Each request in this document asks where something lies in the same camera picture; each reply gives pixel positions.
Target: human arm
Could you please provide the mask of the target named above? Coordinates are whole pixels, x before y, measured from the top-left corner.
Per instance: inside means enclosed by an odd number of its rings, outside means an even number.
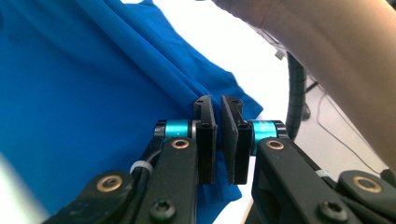
[[[271,34],[396,171],[396,13],[385,1],[217,1]]]

